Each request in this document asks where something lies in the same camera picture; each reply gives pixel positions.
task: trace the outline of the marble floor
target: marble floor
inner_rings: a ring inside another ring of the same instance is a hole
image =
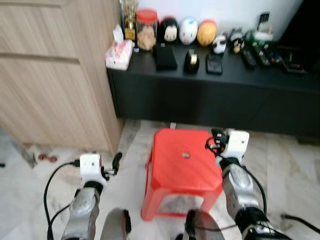
[[[95,240],[100,239],[108,212],[115,208],[129,210],[132,222],[131,240],[174,240],[183,232],[181,218],[157,217],[144,222],[140,212],[144,200],[145,163],[150,153],[153,135],[167,127],[162,122],[128,120],[121,137],[119,151],[123,152],[118,175],[112,178],[102,192],[100,213],[96,221]],[[210,129],[177,124],[177,128]],[[32,146],[29,153],[42,151]],[[78,158],[85,149],[47,148],[58,161],[30,162],[0,128],[0,239],[43,240],[47,235],[47,222],[43,208],[43,192],[51,172],[61,163]],[[105,166],[111,166],[112,157],[101,153]],[[267,194],[268,217],[293,240],[316,240],[320,236],[295,221],[282,221],[280,214],[296,215],[320,227],[320,147],[301,145],[291,136],[250,132],[249,145],[243,163],[261,182]],[[79,168],[67,166],[59,171],[48,191],[48,207],[52,216],[68,204],[80,186]],[[199,207],[195,199],[172,198],[164,207],[188,209]],[[222,228],[234,224],[226,210],[225,195],[221,194],[210,211]],[[60,239],[69,218],[64,211],[53,225],[55,239]],[[238,229],[223,231],[226,240],[241,240]]]

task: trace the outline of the black wallet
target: black wallet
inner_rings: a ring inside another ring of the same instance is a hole
[[[153,48],[157,70],[175,70],[178,65],[172,47],[156,45]]]

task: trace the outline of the black cable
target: black cable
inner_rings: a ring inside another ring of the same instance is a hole
[[[53,173],[51,174],[48,182],[46,183],[45,189],[44,189],[43,205],[44,205],[44,211],[45,211],[45,216],[46,216],[46,220],[47,220],[47,222],[48,222],[48,225],[50,224],[50,216],[49,216],[49,211],[48,211],[48,206],[47,206],[47,194],[48,194],[49,184],[50,184],[52,178],[54,177],[54,175],[56,174],[56,172],[57,172],[59,169],[61,169],[62,167],[67,166],[67,165],[73,165],[73,166],[75,166],[75,167],[80,167],[80,160],[79,160],[79,159],[76,159],[75,161],[66,162],[66,163],[63,163],[63,164],[61,164],[60,166],[58,166],[58,167],[53,171]]]
[[[264,191],[264,188],[262,187],[262,185],[260,184],[260,182],[258,181],[258,179],[256,179],[256,177],[248,170],[246,169],[244,166],[240,167],[246,171],[247,174],[249,174],[251,176],[251,178],[255,181],[255,183],[258,185],[261,195],[262,195],[262,202],[263,202],[263,213],[265,215],[267,215],[267,198],[266,198],[266,193]]]
[[[54,177],[54,175],[56,174],[56,172],[64,167],[64,166],[67,166],[67,165],[73,165],[74,162],[73,161],[70,161],[70,162],[66,162],[60,166],[58,166],[54,171],[53,173],[51,174],[48,182],[46,183],[46,186],[45,186],[45,189],[44,189],[44,194],[43,194],[43,204],[44,204],[44,211],[45,211],[45,216],[46,216],[46,220],[48,222],[48,224],[50,223],[50,216],[49,216],[49,211],[48,211],[48,206],[47,206],[47,194],[48,194],[48,188],[49,188],[49,184],[52,180],[52,178]]]
[[[312,225],[311,223],[307,222],[306,220],[304,220],[304,219],[302,219],[300,217],[292,216],[292,215],[288,215],[288,214],[282,214],[281,218],[298,221],[298,222],[302,223],[303,225],[307,226],[308,228],[312,229],[316,233],[320,234],[320,229],[319,228],[315,227],[314,225]]]
[[[63,207],[62,209],[60,209],[60,210],[53,216],[53,218],[51,219],[51,221],[49,222],[48,231],[46,232],[46,238],[47,238],[47,240],[54,240],[54,235],[53,235],[53,232],[52,232],[52,224],[54,223],[54,220],[56,219],[56,217],[57,217],[62,211],[64,211],[65,209],[67,209],[69,206],[70,206],[70,204],[68,204],[67,206],[65,206],[65,207]]]
[[[237,225],[230,225],[230,226],[225,226],[222,228],[207,228],[207,227],[203,227],[203,226],[194,226],[195,229],[206,230],[209,232],[221,232],[223,230],[231,229],[234,227],[237,227]]]
[[[272,230],[272,231],[274,231],[275,233],[280,234],[282,237],[284,237],[284,238],[287,239],[287,240],[292,240],[292,238],[288,237],[287,235],[285,235],[285,234],[282,233],[281,231],[278,231],[278,230],[276,230],[276,229],[274,229],[274,228],[271,228],[271,227],[266,226],[266,225],[263,225],[263,224],[257,224],[257,225],[258,225],[258,226],[265,227],[265,228],[268,228],[269,230]]]

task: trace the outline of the black tv cabinet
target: black tv cabinet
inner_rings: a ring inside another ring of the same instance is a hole
[[[177,70],[157,71],[150,52],[133,53],[127,71],[107,69],[119,118],[246,129],[320,137],[320,76],[278,67],[247,69],[228,50],[223,74],[206,73],[209,48],[172,45]],[[200,67],[183,72],[188,49]]]

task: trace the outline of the toy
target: toy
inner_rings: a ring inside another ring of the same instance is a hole
[[[56,157],[56,156],[48,156],[47,154],[44,154],[44,153],[40,154],[40,155],[38,156],[38,159],[39,159],[40,161],[47,159],[47,160],[49,160],[51,163],[55,163],[55,162],[57,161],[57,157]]]
[[[179,38],[184,45],[191,44],[197,37],[198,23],[193,17],[186,17],[180,24]]]
[[[200,24],[196,39],[201,46],[206,47],[214,41],[216,34],[217,25],[215,21],[207,19]]]
[[[215,37],[212,43],[212,51],[215,54],[223,55],[227,46],[227,33]]]
[[[244,35],[242,29],[232,29],[230,33],[229,42],[231,43],[232,50],[235,54],[238,54],[245,46]]]
[[[159,39],[166,42],[174,42],[178,36],[178,22],[173,17],[166,17],[158,28]]]
[[[233,52],[235,54],[238,54],[241,49],[243,49],[245,47],[245,40],[243,38],[237,38],[236,40],[234,40],[233,42]]]

